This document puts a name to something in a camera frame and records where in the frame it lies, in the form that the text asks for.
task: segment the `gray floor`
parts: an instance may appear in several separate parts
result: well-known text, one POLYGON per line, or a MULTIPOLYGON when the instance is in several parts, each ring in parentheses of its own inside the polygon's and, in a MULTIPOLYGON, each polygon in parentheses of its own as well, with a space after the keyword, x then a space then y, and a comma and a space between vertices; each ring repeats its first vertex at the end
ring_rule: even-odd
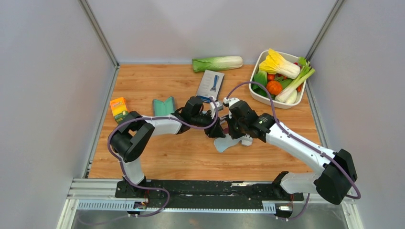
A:
MULTIPOLYGON (((300 210, 297 204, 294 212, 300 210)), ((98 223, 125 216, 121 211, 77 211, 73 229, 347 229, 341 206, 309 204, 301 218, 283 222, 264 214, 238 213, 174 213, 162 212, 147 218, 124 218, 99 226, 88 226, 77 221, 98 223)))

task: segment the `green vegetable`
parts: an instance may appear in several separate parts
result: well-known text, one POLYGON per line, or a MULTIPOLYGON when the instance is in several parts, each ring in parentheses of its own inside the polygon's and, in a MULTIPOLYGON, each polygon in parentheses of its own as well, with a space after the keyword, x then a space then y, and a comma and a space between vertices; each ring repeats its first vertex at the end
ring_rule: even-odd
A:
POLYGON ((283 81, 283 77, 282 76, 277 76, 276 78, 274 78, 274 81, 277 81, 277 82, 281 82, 281 81, 283 81))
POLYGON ((280 82, 281 87, 283 88, 283 90, 290 85, 290 83, 292 82, 292 79, 286 79, 280 82))
POLYGON ((261 89, 261 88, 259 88, 259 90, 257 90, 257 93, 258 93, 259 95, 265 97, 265 98, 268 98, 267 93, 266 93, 263 89, 261 89))
POLYGON ((294 90, 294 91, 291 93, 290 97, 286 100, 286 103, 287 103, 287 104, 293 104, 293 103, 295 103, 295 101, 296 101, 296 99, 297 99, 297 95, 298 95, 297 90, 294 90))
POLYGON ((243 59, 240 56, 211 57, 205 59, 193 59, 192 69, 195 73, 205 70, 223 71, 234 68, 240 68, 243 65, 243 59))
MULTIPOLYGON (((267 73, 265 71, 259 70, 254 76, 253 76, 253 81, 263 85, 266 87, 267 85, 267 73)), ((255 90, 256 88, 259 88, 257 84, 252 84, 252 90, 255 90)))
POLYGON ((299 57, 298 63, 302 67, 299 75, 290 83, 290 85, 288 85, 283 91, 280 92, 280 94, 276 96, 276 101, 284 103, 291 96, 291 94, 296 91, 297 87, 299 87, 306 79, 308 79, 308 77, 315 73, 315 69, 311 67, 309 61, 307 62, 305 58, 299 57))

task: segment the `leafy green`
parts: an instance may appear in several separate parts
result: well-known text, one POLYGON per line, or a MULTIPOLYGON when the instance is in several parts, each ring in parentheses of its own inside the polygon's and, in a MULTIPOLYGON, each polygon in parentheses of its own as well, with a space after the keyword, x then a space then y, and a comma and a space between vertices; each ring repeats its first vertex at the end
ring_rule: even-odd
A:
MULTIPOLYGON (((267 85, 267 73, 265 71, 259 70, 254 76, 253 76, 253 81, 263 85, 266 87, 267 85)), ((255 90, 256 88, 260 88, 258 85, 253 84, 252 85, 252 90, 255 90)))
POLYGON ((305 66, 305 65, 307 65, 307 60, 305 60, 304 57, 300 56, 300 57, 298 57, 298 63, 299 63, 301 66, 305 66))
POLYGON ((234 68, 240 68, 243 65, 243 59, 240 56, 210 57, 204 59, 193 59, 192 69, 195 73, 205 70, 223 71, 234 68))
POLYGON ((286 88, 288 85, 290 85, 290 83, 292 82, 292 79, 285 79, 283 81, 280 82, 282 89, 284 90, 284 88, 286 88))
POLYGON ((274 81, 281 82, 281 81, 283 81, 283 77, 277 76, 276 78, 274 78, 274 81))
POLYGON ((263 97, 265 97, 265 98, 268 98, 267 93, 261 88, 258 88, 256 93, 263 96, 263 97))

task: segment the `green folded cloth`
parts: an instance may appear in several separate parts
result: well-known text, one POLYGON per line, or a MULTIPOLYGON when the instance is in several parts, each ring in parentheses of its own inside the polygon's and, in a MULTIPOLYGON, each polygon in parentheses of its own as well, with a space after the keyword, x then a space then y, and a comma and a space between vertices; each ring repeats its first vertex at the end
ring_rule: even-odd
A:
POLYGON ((160 101, 154 99, 152 101, 153 105, 153 116, 166 116, 174 112, 174 98, 169 97, 166 101, 160 101))

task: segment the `orange vegetable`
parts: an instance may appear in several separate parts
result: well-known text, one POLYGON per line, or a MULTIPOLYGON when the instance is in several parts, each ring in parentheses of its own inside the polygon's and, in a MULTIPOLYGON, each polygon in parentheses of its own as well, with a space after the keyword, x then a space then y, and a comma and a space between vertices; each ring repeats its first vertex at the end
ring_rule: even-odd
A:
POLYGON ((297 92, 301 92, 302 89, 302 83, 297 87, 297 92))
POLYGON ((274 80, 275 77, 276 77, 275 74, 268 74, 268 73, 267 73, 267 80, 268 80, 268 81, 274 80))
POLYGON ((287 77, 286 76, 283 76, 282 74, 278 74, 279 76, 281 76, 281 77, 283 77, 283 80, 286 80, 287 79, 287 77))
POLYGON ((280 94, 281 90, 283 89, 281 84, 277 81, 270 81, 267 83, 266 89, 270 94, 278 95, 280 94))

